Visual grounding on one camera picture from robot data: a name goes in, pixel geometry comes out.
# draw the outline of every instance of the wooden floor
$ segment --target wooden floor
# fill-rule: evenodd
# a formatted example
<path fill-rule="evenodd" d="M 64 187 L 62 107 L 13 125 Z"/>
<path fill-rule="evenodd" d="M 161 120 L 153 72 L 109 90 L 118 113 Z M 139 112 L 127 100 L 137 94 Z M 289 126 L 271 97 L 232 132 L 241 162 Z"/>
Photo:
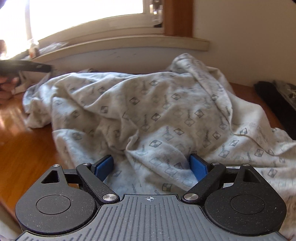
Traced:
<path fill-rule="evenodd" d="M 282 128 L 252 87 L 231 85 L 238 97 L 263 107 L 272 127 Z M 68 168 L 56 151 L 51 125 L 31 130 L 25 118 L 22 95 L 0 106 L 0 201 L 13 216 L 18 199 L 51 165 Z"/>

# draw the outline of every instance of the crosshair marking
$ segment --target crosshair marking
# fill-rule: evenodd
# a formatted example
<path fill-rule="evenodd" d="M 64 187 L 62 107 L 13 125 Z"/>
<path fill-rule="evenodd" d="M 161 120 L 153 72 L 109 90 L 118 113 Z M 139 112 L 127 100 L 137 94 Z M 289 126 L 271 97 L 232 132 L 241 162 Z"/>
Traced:
<path fill-rule="evenodd" d="M 151 197 L 151 196 L 150 196 L 150 197 L 148 197 L 148 198 L 146 198 L 146 199 L 147 199 L 148 201 L 150 201 L 150 202 L 151 202 L 151 201 L 153 201 L 153 200 L 154 200 L 154 197 Z"/>

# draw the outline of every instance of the white blanket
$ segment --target white blanket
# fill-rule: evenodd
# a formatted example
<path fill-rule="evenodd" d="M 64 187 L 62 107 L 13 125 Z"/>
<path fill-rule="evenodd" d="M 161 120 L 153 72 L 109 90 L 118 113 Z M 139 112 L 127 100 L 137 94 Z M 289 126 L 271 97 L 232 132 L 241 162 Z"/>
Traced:
<path fill-rule="evenodd" d="M 170 72 L 145 75 L 71 73 L 33 86 L 23 105 L 29 127 L 52 123 L 63 159 L 115 169 L 105 183 L 120 196 L 182 195 L 197 181 L 188 156 L 226 166 L 250 163 L 287 204 L 281 233 L 296 234 L 296 142 L 271 129 L 263 109 L 234 94 L 215 68 L 189 54 Z"/>

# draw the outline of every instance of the metal pivot screw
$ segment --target metal pivot screw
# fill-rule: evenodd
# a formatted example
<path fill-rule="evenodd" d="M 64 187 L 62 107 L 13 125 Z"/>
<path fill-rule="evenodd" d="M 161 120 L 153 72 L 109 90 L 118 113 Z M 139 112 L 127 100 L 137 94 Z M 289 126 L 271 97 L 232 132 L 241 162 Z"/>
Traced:
<path fill-rule="evenodd" d="M 184 195 L 184 199 L 187 201 L 195 201 L 198 199 L 198 195 L 195 193 L 187 193 Z"/>
<path fill-rule="evenodd" d="M 117 196 L 116 196 L 115 194 L 109 193 L 109 194 L 105 194 L 105 195 L 103 196 L 103 199 L 104 199 L 105 201 L 114 201 L 114 200 L 117 199 Z"/>

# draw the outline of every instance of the bright window light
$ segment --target bright window light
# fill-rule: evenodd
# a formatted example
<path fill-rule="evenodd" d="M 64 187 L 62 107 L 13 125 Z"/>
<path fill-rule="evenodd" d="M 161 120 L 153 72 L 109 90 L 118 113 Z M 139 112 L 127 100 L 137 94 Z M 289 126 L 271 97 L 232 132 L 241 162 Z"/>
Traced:
<path fill-rule="evenodd" d="M 30 0 L 32 36 L 37 40 L 82 23 L 142 12 L 142 0 Z"/>
<path fill-rule="evenodd" d="M 7 0 L 0 9 L 0 39 L 6 42 L 7 58 L 28 47 L 25 2 Z M 82 23 L 138 13 L 143 13 L 143 0 L 30 0 L 31 31 L 36 40 Z"/>
<path fill-rule="evenodd" d="M 0 9 L 0 39 L 6 43 L 8 58 L 27 49 L 24 0 L 7 0 Z"/>

